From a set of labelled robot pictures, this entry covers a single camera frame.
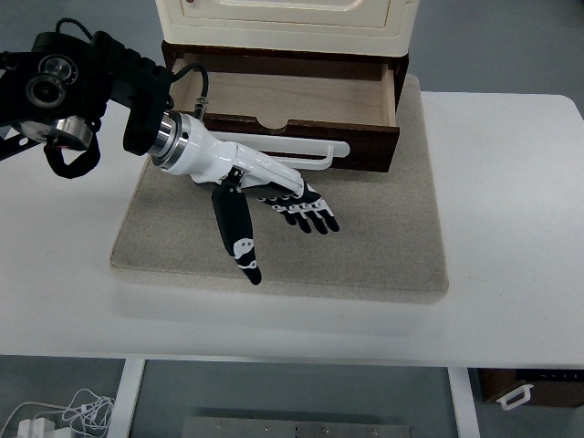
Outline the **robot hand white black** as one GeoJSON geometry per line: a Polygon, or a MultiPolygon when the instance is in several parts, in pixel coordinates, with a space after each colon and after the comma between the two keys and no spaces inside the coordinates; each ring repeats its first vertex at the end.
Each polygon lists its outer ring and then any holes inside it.
{"type": "Polygon", "coordinates": [[[163,118],[168,139],[154,164],[172,175],[188,175],[212,192],[215,219],[224,248],[249,281],[262,280],[257,265],[249,197],[281,214],[306,234],[337,232],[328,204],[301,174],[281,161],[235,141],[221,141],[198,119],[181,113],[163,118]]]}

